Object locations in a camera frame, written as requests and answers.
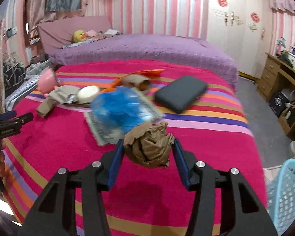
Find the orange snack wrapper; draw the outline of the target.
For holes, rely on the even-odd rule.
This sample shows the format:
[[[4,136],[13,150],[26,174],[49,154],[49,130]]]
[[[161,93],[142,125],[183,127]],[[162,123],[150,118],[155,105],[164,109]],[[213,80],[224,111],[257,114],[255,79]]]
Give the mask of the orange snack wrapper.
[[[105,88],[101,93],[114,92],[118,86],[135,87],[143,93],[152,88],[151,81],[160,77],[163,69],[142,70],[115,79],[110,87]]]

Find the desk lamp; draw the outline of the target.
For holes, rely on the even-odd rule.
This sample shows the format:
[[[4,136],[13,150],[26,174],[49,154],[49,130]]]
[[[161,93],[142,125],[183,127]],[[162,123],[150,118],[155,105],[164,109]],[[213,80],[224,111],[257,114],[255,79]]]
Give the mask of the desk lamp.
[[[284,37],[280,37],[277,42],[276,42],[276,50],[275,50],[275,56],[277,56],[280,52],[281,48],[285,48],[286,47],[286,40]]]

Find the pink mug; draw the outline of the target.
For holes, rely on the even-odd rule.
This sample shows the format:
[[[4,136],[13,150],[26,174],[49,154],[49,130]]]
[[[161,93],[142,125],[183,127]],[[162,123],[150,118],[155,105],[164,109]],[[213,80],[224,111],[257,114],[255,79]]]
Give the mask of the pink mug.
[[[49,68],[39,78],[37,82],[37,89],[46,98],[48,94],[54,91],[61,85],[56,73],[53,69]]]

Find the pink headboard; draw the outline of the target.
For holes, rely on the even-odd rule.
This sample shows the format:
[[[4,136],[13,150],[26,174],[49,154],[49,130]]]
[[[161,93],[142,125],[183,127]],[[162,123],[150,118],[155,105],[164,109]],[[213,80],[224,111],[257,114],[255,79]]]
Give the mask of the pink headboard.
[[[111,28],[107,16],[73,17],[41,23],[38,25],[38,33],[43,50],[46,54],[51,54],[62,46],[71,44],[77,30],[105,32]]]

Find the brown phone case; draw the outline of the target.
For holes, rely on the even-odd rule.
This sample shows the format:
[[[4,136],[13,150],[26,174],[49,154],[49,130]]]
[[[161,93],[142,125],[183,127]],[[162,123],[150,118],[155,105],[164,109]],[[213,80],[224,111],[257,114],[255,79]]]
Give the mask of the brown phone case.
[[[45,117],[58,104],[86,107],[90,103],[78,104],[76,94],[81,88],[73,85],[63,85],[50,92],[45,100],[37,107],[36,112],[40,117]]]

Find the brown paper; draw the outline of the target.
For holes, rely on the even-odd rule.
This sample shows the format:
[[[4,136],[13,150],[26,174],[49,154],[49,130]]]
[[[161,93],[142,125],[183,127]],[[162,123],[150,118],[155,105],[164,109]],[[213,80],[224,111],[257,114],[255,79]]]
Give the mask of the brown paper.
[[[167,168],[175,137],[167,132],[167,122],[144,122],[124,136],[124,152],[135,164],[146,168]]]

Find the black rectangular case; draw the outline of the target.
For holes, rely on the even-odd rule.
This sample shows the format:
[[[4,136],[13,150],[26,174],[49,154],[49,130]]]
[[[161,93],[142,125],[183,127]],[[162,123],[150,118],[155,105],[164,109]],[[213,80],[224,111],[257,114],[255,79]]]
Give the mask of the black rectangular case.
[[[208,84],[186,75],[156,91],[154,100],[174,113],[183,113],[207,90]]]

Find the grey pink window curtain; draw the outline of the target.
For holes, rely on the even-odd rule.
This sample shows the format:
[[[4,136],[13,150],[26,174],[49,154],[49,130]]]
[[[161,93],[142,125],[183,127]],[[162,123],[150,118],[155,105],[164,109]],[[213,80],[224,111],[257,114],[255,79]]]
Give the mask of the grey pink window curtain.
[[[38,36],[38,25],[59,19],[83,17],[87,0],[25,0],[29,38]]]

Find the striped pink red blanket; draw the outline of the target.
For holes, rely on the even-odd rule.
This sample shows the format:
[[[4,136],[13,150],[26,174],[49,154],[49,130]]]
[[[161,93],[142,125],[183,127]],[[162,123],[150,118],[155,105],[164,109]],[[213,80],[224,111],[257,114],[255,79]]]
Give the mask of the striped pink red blanket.
[[[214,169],[237,168],[263,204],[266,189],[261,157],[235,88],[221,76],[200,68],[153,60],[113,60],[58,69],[61,83],[109,89],[133,73],[158,71],[147,97],[183,76],[207,84],[206,92],[181,114],[164,107],[159,123],[146,123],[126,135],[126,154],[113,188],[103,193],[113,235],[182,235],[188,225],[194,193],[184,188],[170,147],[179,140],[184,149]],[[113,150],[99,146],[85,120],[86,109],[57,105],[46,116],[37,114],[43,101],[33,91],[16,106],[31,112],[32,122],[21,134],[6,139],[7,176],[4,198],[23,221],[54,173],[82,169]]]

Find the white round bun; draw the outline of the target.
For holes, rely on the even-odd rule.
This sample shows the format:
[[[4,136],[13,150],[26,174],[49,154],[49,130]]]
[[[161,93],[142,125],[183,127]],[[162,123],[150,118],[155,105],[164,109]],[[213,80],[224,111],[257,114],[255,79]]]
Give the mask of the white round bun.
[[[99,94],[100,88],[98,86],[90,85],[83,87],[76,94],[76,102],[78,104],[91,103]]]

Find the black box under desk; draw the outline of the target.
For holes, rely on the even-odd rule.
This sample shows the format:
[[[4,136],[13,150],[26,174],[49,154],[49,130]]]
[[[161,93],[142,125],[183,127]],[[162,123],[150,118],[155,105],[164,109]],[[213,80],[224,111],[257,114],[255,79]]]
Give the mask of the black box under desk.
[[[269,106],[277,117],[280,117],[282,112],[286,109],[288,98],[282,92],[276,92],[270,99]]]

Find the beige printed snack bag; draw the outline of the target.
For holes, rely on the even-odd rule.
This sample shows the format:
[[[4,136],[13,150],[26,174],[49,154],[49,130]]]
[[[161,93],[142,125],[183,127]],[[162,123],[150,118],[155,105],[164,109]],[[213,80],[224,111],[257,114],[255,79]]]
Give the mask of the beige printed snack bag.
[[[119,86],[113,92],[98,95],[84,113],[97,144],[117,144],[119,139],[143,122],[156,123],[165,117],[135,87]]]

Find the purple dotted bedspread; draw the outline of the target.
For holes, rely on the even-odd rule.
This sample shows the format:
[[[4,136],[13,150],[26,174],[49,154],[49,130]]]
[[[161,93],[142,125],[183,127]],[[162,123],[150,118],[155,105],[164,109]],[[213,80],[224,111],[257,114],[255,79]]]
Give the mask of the purple dotted bedspread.
[[[234,60],[200,38],[160,34],[122,34],[100,41],[84,41],[48,53],[56,65],[93,61],[150,59],[206,69],[237,88],[238,70]]]

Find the blue plastic bag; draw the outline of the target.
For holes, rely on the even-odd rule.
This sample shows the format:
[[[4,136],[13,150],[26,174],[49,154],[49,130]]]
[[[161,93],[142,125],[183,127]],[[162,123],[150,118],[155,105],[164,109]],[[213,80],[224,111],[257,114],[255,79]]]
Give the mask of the blue plastic bag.
[[[143,122],[152,121],[152,113],[130,87],[120,86],[114,92],[99,94],[90,103],[90,108],[104,127],[118,128],[123,134]]]

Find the white perforated bedside stool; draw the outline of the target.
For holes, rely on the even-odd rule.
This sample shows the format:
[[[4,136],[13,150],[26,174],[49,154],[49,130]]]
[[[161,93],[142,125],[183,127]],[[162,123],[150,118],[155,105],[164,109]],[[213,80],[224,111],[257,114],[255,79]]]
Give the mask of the white perforated bedside stool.
[[[6,111],[11,111],[25,96],[37,88],[40,75],[30,75],[23,84],[5,99]]]

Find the white wardrobe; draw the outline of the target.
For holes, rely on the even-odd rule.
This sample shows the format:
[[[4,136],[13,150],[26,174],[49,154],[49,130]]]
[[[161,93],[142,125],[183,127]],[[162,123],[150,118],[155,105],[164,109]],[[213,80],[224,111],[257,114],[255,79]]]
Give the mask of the white wardrobe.
[[[208,0],[207,41],[240,73],[261,78],[272,39],[269,0]]]

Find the wooden desk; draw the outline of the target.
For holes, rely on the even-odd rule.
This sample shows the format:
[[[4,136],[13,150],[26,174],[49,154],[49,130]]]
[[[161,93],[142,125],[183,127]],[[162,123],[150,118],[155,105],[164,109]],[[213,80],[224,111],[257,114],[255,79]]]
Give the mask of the wooden desk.
[[[295,138],[295,70],[276,56],[267,54],[257,91],[269,104],[272,95],[282,92],[289,100],[278,122],[287,137]]]

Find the yellow duck plush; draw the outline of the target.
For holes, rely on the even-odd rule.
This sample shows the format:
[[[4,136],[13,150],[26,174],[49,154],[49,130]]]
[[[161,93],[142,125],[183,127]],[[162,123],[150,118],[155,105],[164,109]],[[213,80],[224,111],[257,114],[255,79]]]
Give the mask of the yellow duck plush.
[[[72,35],[72,43],[78,43],[85,41],[87,39],[87,34],[83,30],[77,30]]]

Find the light blue plastic basket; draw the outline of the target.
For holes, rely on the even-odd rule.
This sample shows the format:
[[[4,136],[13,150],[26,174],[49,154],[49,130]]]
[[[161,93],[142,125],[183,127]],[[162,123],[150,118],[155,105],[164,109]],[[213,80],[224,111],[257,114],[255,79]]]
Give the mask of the light blue plastic basket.
[[[267,184],[267,212],[283,235],[295,221],[295,159],[284,162],[278,175]]]

